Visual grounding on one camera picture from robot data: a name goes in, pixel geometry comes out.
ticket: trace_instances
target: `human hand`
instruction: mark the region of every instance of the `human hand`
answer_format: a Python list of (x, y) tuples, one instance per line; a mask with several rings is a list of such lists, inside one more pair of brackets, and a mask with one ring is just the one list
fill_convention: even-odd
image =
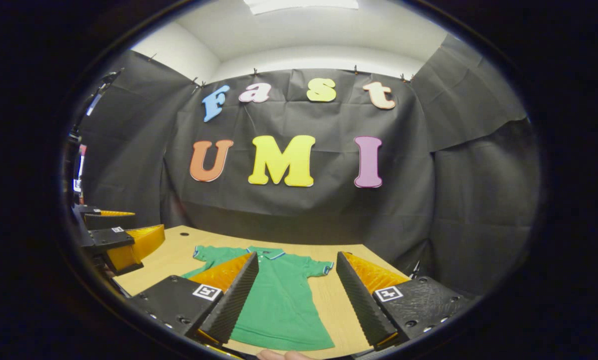
[(259, 360), (317, 360), (316, 358), (307, 357), (296, 351), (288, 351), (285, 355), (281, 355), (280, 353), (267, 349), (258, 353), (257, 358)]

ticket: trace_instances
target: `foam letter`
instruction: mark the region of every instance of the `foam letter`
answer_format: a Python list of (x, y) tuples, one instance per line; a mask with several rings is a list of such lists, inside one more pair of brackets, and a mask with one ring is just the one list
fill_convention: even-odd
[(221, 112), (222, 109), (219, 107), (219, 105), (223, 105), (223, 103), (225, 103), (225, 95), (223, 93), (229, 89), (230, 87), (228, 85), (223, 85), (217, 91), (206, 96), (202, 101), (202, 103), (205, 104), (205, 118), (203, 119), (204, 123), (207, 123)]
[(274, 137), (269, 135), (257, 136), (252, 139), (257, 147), (255, 155), (255, 166), (252, 175), (248, 177), (251, 184), (265, 185), (268, 177), (265, 175), (265, 167), (275, 184), (278, 184), (290, 167), (285, 177), (285, 185), (289, 187), (311, 187), (314, 178), (310, 177), (310, 149), (315, 139), (308, 135), (297, 135), (292, 138), (285, 152), (281, 153)]
[(395, 106), (394, 100), (387, 100), (386, 93), (392, 92), (392, 89), (383, 86), (380, 82), (375, 81), (363, 87), (365, 91), (370, 92), (370, 101), (375, 107), (379, 109), (392, 109)]
[(250, 101), (262, 103), (270, 98), (267, 94), (270, 93), (271, 89), (271, 85), (265, 82), (252, 84), (246, 88), (247, 91), (239, 95), (239, 100), (243, 103), (249, 103)]
[(372, 136), (357, 136), (354, 142), (359, 146), (359, 176), (354, 179), (358, 188), (378, 188), (383, 183), (379, 177), (377, 153), (381, 140)]
[(234, 142), (232, 140), (219, 140), (216, 143), (217, 157), (214, 159), (214, 166), (210, 170), (203, 168), (203, 160), (205, 160), (205, 152), (212, 146), (211, 141), (197, 141), (194, 143), (194, 152), (192, 153), (192, 161), (190, 161), (190, 175), (197, 182), (211, 182), (216, 180), (221, 173), (223, 173), (223, 166), (225, 166), (225, 158), (228, 156), (228, 149)]
[(335, 89), (335, 82), (333, 79), (316, 79), (308, 82), (308, 99), (310, 101), (333, 101), (337, 97)]

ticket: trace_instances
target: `shirt collar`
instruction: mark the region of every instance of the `shirt collar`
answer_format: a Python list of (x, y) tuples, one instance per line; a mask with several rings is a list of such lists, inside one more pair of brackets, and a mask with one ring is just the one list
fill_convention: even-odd
[(246, 251), (248, 251), (248, 253), (256, 251), (258, 255), (263, 255), (270, 260), (278, 259), (285, 254), (285, 251), (283, 251), (282, 248), (266, 248), (257, 246), (250, 246), (246, 249)]

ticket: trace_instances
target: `wooden table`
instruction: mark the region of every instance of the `wooden table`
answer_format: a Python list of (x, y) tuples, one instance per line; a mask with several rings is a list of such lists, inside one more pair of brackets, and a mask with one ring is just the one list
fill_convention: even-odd
[[(177, 226), (167, 229), (166, 241), (160, 248), (143, 259), (145, 267), (118, 276), (116, 281), (134, 296), (167, 276), (180, 276), (200, 268), (204, 262), (192, 257), (194, 247), (199, 245), (215, 246), (217, 248), (244, 249), (248, 246), (257, 246), (283, 249), (286, 253), (310, 256), (312, 259), (322, 262), (336, 262), (337, 252), (348, 251), (389, 271), (403, 275), (362, 244), (308, 245), (273, 243), (219, 235), (187, 226)], [(317, 307), (321, 321), (328, 330), (335, 346), (323, 350), (303, 351), (303, 353), (311, 358), (325, 359), (369, 350), (371, 346), (361, 331), (359, 321), (356, 319), (352, 305), (345, 294), (336, 271), (331, 271), (327, 276), (310, 277), (308, 278), (308, 284), (312, 290), (312, 300)], [(225, 344), (225, 347), (246, 354), (256, 354), (263, 349), (259, 346), (234, 340), (230, 340)], [(275, 351), (281, 354), (285, 353), (282, 350)]]

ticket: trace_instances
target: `green polo shirt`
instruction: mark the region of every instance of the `green polo shirt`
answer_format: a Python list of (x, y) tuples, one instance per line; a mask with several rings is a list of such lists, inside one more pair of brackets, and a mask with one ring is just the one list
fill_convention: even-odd
[(233, 340), (285, 351), (327, 349), (334, 344), (312, 302), (308, 277), (324, 276), (331, 261), (285, 253), (280, 248), (197, 246), (194, 258), (205, 264), (183, 278), (246, 253), (257, 252), (259, 272), (232, 332)]

